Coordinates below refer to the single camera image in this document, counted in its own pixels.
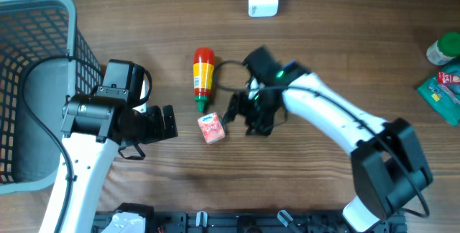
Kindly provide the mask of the red white small box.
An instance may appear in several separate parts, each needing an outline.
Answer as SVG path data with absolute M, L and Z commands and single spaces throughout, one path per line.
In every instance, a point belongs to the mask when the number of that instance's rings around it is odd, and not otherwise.
M 200 127 L 204 140 L 207 144 L 215 143 L 226 136 L 224 123 L 221 121 L 220 116 L 216 112 L 199 118 L 198 126 Z

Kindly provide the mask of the red yellow sauce bottle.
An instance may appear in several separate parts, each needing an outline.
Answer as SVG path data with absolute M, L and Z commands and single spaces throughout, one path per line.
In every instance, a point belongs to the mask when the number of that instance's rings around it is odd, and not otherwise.
M 214 69 L 214 51 L 208 47 L 198 48 L 193 61 L 193 87 L 199 112 L 204 112 L 210 100 Z

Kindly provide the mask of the green lid jar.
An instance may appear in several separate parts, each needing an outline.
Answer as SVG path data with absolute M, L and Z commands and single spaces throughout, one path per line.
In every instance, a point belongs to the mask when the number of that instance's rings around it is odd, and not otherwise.
M 426 51 L 426 57 L 434 65 L 445 65 L 459 56 L 459 33 L 448 32 L 436 40 Z

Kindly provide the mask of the green snack bag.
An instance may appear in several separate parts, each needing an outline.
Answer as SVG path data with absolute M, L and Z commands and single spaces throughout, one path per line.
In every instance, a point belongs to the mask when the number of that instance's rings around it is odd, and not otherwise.
M 417 93 L 450 125 L 459 125 L 459 84 L 442 84 L 438 81 L 440 72 L 459 76 L 459 58 L 455 58 L 434 73 L 417 89 Z

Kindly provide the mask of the red coffee stick sachet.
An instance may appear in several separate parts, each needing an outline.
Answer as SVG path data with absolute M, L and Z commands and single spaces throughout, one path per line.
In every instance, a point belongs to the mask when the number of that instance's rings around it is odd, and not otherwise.
M 436 80 L 441 84 L 460 84 L 460 76 L 452 73 L 438 72 Z

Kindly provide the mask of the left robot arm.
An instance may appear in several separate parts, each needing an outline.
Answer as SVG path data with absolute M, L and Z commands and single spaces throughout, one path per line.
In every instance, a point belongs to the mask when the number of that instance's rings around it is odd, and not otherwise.
M 89 232 L 104 180 L 126 147 L 177 137 L 174 111 L 145 104 L 149 71 L 133 62 L 110 60 L 93 93 L 76 94 L 63 107 L 62 157 L 41 232 Z

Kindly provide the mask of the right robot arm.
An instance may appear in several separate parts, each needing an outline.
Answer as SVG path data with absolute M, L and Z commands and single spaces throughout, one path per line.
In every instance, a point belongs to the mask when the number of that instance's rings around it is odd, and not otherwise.
M 356 192 L 341 212 L 346 228 L 366 232 L 387 221 L 413 198 L 423 213 L 422 191 L 433 175 L 414 127 L 404 119 L 388 122 L 356 107 L 332 91 L 316 73 L 296 61 L 279 64 L 266 47 L 241 63 L 250 74 L 245 88 L 233 88 L 223 121 L 245 118 L 248 135 L 268 136 L 283 108 L 310 122 L 349 157 Z

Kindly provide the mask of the grey plastic mesh basket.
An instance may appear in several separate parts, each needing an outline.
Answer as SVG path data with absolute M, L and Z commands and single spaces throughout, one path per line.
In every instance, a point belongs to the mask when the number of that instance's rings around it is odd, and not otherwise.
M 101 84 L 72 0 L 1 0 L 1 194 L 56 178 L 60 151 L 27 113 L 62 137 L 65 99 Z

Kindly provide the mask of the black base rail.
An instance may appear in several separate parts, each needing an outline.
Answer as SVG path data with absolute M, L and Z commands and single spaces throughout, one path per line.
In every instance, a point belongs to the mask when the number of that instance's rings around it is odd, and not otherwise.
M 155 211 L 142 204 L 122 203 L 112 212 L 96 213 L 91 232 L 120 232 L 129 220 L 121 217 L 139 216 L 141 224 L 132 232 L 344 232 L 355 230 L 346 222 L 340 210 L 292 213 L 185 213 Z

